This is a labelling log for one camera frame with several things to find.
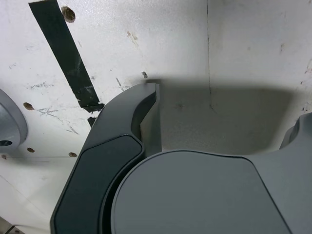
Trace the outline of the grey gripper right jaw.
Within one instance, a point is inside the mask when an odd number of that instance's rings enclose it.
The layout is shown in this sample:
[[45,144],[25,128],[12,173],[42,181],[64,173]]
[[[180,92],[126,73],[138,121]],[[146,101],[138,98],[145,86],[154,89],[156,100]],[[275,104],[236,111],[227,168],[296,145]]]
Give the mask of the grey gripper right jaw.
[[222,156],[170,151],[143,160],[119,185],[114,234],[309,234],[312,116],[283,148]]

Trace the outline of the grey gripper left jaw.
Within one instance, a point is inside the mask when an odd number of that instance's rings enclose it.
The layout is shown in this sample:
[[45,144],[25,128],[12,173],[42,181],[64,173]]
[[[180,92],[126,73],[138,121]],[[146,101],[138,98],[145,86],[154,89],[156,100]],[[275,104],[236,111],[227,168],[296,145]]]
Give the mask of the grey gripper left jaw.
[[95,120],[50,220],[53,234],[109,234],[111,207],[126,174],[161,152],[160,86],[135,85]]

